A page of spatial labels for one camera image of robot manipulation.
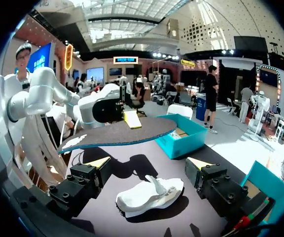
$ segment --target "shoe insole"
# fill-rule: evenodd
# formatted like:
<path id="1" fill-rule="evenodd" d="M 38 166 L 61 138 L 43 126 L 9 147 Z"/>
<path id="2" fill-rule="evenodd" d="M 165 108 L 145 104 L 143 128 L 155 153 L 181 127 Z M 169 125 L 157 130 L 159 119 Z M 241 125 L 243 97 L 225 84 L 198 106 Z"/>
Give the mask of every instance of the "shoe insole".
<path id="1" fill-rule="evenodd" d="M 155 140 L 176 129 L 176 123 L 167 118 L 140 118 L 141 127 L 131 129 L 125 121 L 81 131 L 66 139 L 59 147 L 62 154 L 75 149 L 103 146 L 126 146 Z"/>

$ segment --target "black cable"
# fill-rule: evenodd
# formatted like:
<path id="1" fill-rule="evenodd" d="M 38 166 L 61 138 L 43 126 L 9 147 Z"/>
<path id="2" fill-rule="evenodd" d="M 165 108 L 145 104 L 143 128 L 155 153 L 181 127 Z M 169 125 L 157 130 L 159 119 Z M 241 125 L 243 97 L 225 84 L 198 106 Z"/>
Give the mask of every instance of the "black cable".
<path id="1" fill-rule="evenodd" d="M 228 235 L 227 237 L 256 237 L 259 235 L 259 232 L 261 230 L 274 229 L 276 227 L 276 224 L 247 227 L 245 229 L 237 230 L 236 232 Z"/>
<path id="2" fill-rule="evenodd" d="M 234 125 L 234 124 L 227 124 L 225 122 L 223 122 L 220 118 L 215 118 L 215 119 L 218 119 L 220 120 L 223 124 L 227 125 L 227 126 L 233 126 L 233 127 L 237 127 L 240 131 L 242 131 L 243 133 L 246 133 L 246 131 L 243 131 L 240 127 Z"/>

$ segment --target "screw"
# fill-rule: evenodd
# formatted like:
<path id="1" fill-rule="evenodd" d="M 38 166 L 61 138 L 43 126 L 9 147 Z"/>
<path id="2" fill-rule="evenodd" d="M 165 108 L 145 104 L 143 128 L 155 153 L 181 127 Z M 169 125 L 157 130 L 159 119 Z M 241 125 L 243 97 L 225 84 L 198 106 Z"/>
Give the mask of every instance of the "screw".
<path id="1" fill-rule="evenodd" d="M 27 205 L 27 203 L 26 203 L 25 201 L 22 201 L 22 202 L 20 203 L 20 207 L 21 207 L 21 208 L 27 208 L 28 205 Z"/>
<path id="2" fill-rule="evenodd" d="M 29 201 L 30 202 L 36 202 L 37 198 L 35 196 L 31 196 L 31 197 L 29 197 Z"/>

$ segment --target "person standing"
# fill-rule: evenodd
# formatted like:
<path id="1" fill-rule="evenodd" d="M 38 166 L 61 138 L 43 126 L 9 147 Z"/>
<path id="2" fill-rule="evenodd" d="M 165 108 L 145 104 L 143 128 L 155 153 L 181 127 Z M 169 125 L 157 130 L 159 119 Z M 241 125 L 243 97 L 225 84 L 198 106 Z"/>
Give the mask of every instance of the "person standing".
<path id="1" fill-rule="evenodd" d="M 206 112 L 205 112 L 205 123 L 204 126 L 209 128 L 209 131 L 213 134 L 217 134 L 217 131 L 213 129 L 215 112 L 216 112 L 216 95 L 217 91 L 219 90 L 219 86 L 216 82 L 215 78 L 216 67 L 211 65 L 209 66 L 209 73 L 206 78 Z M 210 115 L 210 126 L 208 126 L 208 116 Z"/>
<path id="2" fill-rule="evenodd" d="M 247 112 L 249 110 L 249 99 L 252 95 L 254 95 L 254 93 L 250 89 L 250 86 L 247 86 L 243 88 L 243 90 L 241 91 L 241 95 L 242 95 L 242 107 L 241 107 L 239 121 L 241 123 L 245 123 Z"/>

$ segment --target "white shoe upper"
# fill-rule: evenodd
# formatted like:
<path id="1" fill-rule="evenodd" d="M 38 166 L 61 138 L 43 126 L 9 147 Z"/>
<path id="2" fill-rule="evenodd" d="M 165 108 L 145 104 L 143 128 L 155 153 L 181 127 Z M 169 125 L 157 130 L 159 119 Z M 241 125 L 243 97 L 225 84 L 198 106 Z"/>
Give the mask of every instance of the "white shoe upper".
<path id="1" fill-rule="evenodd" d="M 153 208 L 163 208 L 169 201 L 178 197 L 183 189 L 181 179 L 155 179 L 149 175 L 145 177 L 149 182 L 142 181 L 116 197 L 118 208 L 125 212 L 126 216 L 128 213 L 129 216 L 136 216 Z"/>

